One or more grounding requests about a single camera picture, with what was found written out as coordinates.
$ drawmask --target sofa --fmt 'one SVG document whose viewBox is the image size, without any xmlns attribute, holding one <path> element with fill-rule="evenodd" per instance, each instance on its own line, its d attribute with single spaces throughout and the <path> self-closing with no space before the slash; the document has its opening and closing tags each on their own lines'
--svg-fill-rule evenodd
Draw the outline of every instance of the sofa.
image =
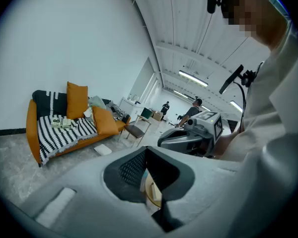
<svg viewBox="0 0 298 238">
<path fill-rule="evenodd" d="M 129 121 L 130 121 L 130 117 L 128 116 L 125 122 L 123 122 L 121 120 L 118 120 L 115 122 L 116 126 L 118 128 L 118 131 L 120 133 L 124 130 L 124 126 L 129 124 Z M 39 144 L 37 126 L 38 126 L 37 104 L 35 103 L 35 101 L 33 99 L 31 99 L 29 102 L 28 113 L 27 113 L 27 118 L 26 118 L 26 137 L 27 137 L 31 152 L 33 154 L 33 157 L 34 157 L 35 161 L 38 163 L 39 167 L 41 167 L 42 161 L 40 159 L 40 144 Z M 76 149 L 79 149 L 84 146 L 95 143 L 97 141 L 100 141 L 100 140 L 102 140 L 106 137 L 109 137 L 109 136 L 111 136 L 111 134 L 97 135 L 93 138 L 78 140 L 78 143 L 76 145 L 66 149 L 65 151 L 57 153 L 54 156 L 51 156 L 51 158 L 62 155 L 62 154 L 69 153 Z"/>
</svg>

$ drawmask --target robotic device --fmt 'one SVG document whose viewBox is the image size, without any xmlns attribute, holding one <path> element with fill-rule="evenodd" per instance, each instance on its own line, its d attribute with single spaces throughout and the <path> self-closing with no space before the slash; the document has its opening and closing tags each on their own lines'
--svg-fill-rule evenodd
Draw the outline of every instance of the robotic device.
<svg viewBox="0 0 298 238">
<path fill-rule="evenodd" d="M 223 132 L 220 113 L 203 111 L 192 116 L 184 128 L 166 131 L 158 140 L 158 146 L 176 152 L 194 154 L 203 141 L 208 141 L 206 154 L 210 154 Z"/>
</svg>

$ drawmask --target cardboard box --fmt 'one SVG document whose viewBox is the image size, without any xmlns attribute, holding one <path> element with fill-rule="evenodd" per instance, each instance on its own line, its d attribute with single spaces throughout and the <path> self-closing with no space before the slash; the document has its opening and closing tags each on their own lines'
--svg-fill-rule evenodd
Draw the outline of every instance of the cardboard box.
<svg viewBox="0 0 298 238">
<path fill-rule="evenodd" d="M 156 111 L 156 112 L 154 112 L 152 118 L 153 118 L 153 119 L 156 119 L 157 121 L 161 121 L 162 116 L 163 116 L 163 113 L 161 113 L 161 112 L 159 112 L 159 111 Z"/>
<path fill-rule="evenodd" d="M 153 117 L 153 115 L 154 115 L 154 112 L 155 112 L 155 110 L 153 110 L 153 109 L 149 109 L 150 111 L 151 111 L 151 117 Z"/>
</svg>

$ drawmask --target orange cushion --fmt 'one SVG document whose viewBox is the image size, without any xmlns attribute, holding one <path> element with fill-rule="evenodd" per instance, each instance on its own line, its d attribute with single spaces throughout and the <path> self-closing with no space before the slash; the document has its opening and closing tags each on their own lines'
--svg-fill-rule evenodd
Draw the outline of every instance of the orange cushion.
<svg viewBox="0 0 298 238">
<path fill-rule="evenodd" d="M 68 108 L 66 112 L 68 119 L 84 117 L 84 112 L 88 108 L 87 91 L 87 86 L 78 86 L 68 82 Z"/>
<path fill-rule="evenodd" d="M 116 121 L 116 126 L 117 126 L 117 128 L 118 128 L 118 131 L 122 131 L 123 129 L 124 129 L 124 126 L 125 126 L 126 124 L 123 122 L 123 121 Z"/>
<path fill-rule="evenodd" d="M 113 115 L 110 111 L 93 106 L 94 121 L 98 135 L 117 135 L 119 134 Z"/>
</svg>

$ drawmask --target white wall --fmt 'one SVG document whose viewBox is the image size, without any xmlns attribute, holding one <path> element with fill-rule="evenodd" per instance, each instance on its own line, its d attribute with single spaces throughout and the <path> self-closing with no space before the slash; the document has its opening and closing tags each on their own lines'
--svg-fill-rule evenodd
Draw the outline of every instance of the white wall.
<svg viewBox="0 0 298 238">
<path fill-rule="evenodd" d="M 156 97 L 155 101 L 152 102 L 151 108 L 161 111 L 162 105 L 167 101 L 169 102 L 170 109 L 168 110 L 166 116 L 172 121 L 172 123 L 175 123 L 177 120 L 176 114 L 182 116 L 192 107 L 192 105 L 179 99 L 172 93 L 162 90 Z"/>
<path fill-rule="evenodd" d="M 151 65 L 149 59 L 147 59 L 143 68 L 139 72 L 138 77 L 137 77 L 136 81 L 134 82 L 134 85 L 130 91 L 131 98 L 133 98 L 135 95 L 137 95 L 140 99 L 140 97 L 144 93 L 149 81 L 151 80 L 153 73 L 154 73 L 154 70 L 152 68 L 152 65 Z"/>
<path fill-rule="evenodd" d="M 14 0 L 0 19 L 0 129 L 25 128 L 32 92 L 67 81 L 118 104 L 148 57 L 157 71 L 131 0 Z"/>
</svg>

